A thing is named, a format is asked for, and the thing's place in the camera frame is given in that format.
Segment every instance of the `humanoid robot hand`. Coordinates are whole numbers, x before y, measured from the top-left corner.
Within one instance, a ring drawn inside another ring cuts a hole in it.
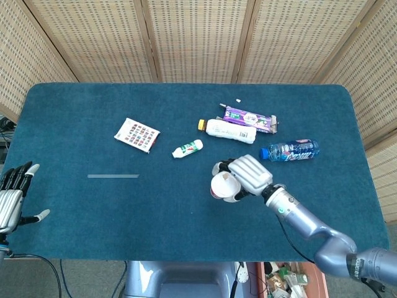
[[[223,175],[222,172],[227,172],[231,175]],[[212,181],[213,192],[213,184],[218,183],[219,188],[222,187],[222,185],[219,185],[221,184],[219,181],[222,182],[222,180],[216,179],[216,175],[223,175],[225,179],[232,179],[235,180],[233,181],[234,183],[238,183],[239,187],[236,187],[234,193],[231,193],[230,196],[229,194],[219,196],[226,202],[238,202],[248,194],[260,196],[262,191],[273,182],[272,174],[251,155],[244,155],[235,160],[228,159],[217,163],[212,169],[212,175],[214,176]]]
[[[18,225],[32,224],[43,220],[50,210],[30,217],[21,217],[22,204],[39,165],[28,162],[6,171],[0,180],[0,234],[12,233]]]

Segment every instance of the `small white bottle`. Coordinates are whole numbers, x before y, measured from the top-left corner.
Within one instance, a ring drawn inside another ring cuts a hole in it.
[[[201,140],[196,140],[193,142],[190,142],[186,145],[180,146],[174,150],[172,153],[172,156],[174,158],[182,158],[185,157],[186,155],[189,155],[193,152],[199,151],[203,148],[203,142]]]
[[[256,137],[255,127],[242,126],[218,119],[210,119],[208,121],[200,119],[198,129],[214,137],[231,138],[248,144],[254,143]]]

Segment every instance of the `silver bar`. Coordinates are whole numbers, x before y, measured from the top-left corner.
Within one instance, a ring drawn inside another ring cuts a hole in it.
[[[138,178],[138,174],[88,174],[87,178]]]

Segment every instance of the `woven panel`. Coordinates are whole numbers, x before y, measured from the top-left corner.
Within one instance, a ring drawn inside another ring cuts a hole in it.
[[[0,104],[13,121],[34,84],[76,80],[47,42],[15,0],[0,1]]]
[[[165,82],[230,83],[247,0],[150,0]]]
[[[387,142],[380,151],[368,155],[368,164],[383,216],[390,222],[397,220],[397,136]]]
[[[152,82],[132,0],[29,2],[81,81]]]
[[[365,3],[263,1],[239,81],[309,83]]]
[[[385,1],[324,83],[352,95],[362,138],[397,118],[397,1]]]

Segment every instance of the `yellow bottle cap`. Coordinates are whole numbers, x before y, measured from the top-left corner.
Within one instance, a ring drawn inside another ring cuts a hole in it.
[[[200,119],[198,122],[198,130],[204,130],[204,119]]]

